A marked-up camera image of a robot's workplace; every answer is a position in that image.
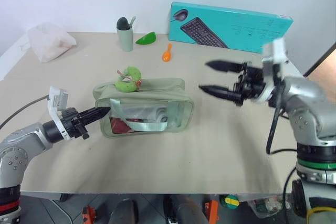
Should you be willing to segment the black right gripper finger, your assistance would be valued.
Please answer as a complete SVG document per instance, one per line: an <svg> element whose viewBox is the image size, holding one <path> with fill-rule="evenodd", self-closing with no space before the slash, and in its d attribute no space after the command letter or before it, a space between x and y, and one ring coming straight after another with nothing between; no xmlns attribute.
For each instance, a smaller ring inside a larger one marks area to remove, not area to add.
<svg viewBox="0 0 336 224"><path fill-rule="evenodd" d="M209 95L219 99L234 102L237 106L242 106L244 103L244 98L241 93L230 91L226 87L217 85L199 85L198 87Z"/></svg>
<svg viewBox="0 0 336 224"><path fill-rule="evenodd" d="M205 64L206 66L221 72L240 73L246 69L247 63L236 63L231 61L213 60Z"/></svg>

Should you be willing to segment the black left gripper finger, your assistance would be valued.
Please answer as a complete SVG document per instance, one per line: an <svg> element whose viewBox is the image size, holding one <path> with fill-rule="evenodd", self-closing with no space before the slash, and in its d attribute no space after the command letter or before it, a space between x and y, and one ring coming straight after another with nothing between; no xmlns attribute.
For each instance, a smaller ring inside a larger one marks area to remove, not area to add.
<svg viewBox="0 0 336 224"><path fill-rule="evenodd" d="M83 126L91 124L95 121L100 120L106 115L105 112L92 112L92 113L80 113L79 123Z"/></svg>
<svg viewBox="0 0 336 224"><path fill-rule="evenodd" d="M93 107L79 113L81 118L103 118L110 111L108 106Z"/></svg>

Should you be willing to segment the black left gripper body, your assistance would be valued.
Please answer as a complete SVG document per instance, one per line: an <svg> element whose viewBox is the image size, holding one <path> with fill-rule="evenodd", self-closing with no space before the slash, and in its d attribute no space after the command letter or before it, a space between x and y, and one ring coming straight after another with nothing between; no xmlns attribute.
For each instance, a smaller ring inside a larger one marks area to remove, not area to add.
<svg viewBox="0 0 336 224"><path fill-rule="evenodd" d="M84 140L89 138L87 122L75 108L67 108L61 115L61 122L70 137L82 137Z"/></svg>

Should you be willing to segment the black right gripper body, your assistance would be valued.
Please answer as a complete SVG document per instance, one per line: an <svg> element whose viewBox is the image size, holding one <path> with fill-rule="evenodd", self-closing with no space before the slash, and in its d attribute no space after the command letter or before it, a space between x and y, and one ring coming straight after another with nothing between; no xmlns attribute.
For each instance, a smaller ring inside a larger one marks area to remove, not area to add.
<svg viewBox="0 0 336 224"><path fill-rule="evenodd" d="M238 81L234 84L234 91L241 94L243 99L257 98L265 87L262 68L241 64Z"/></svg>

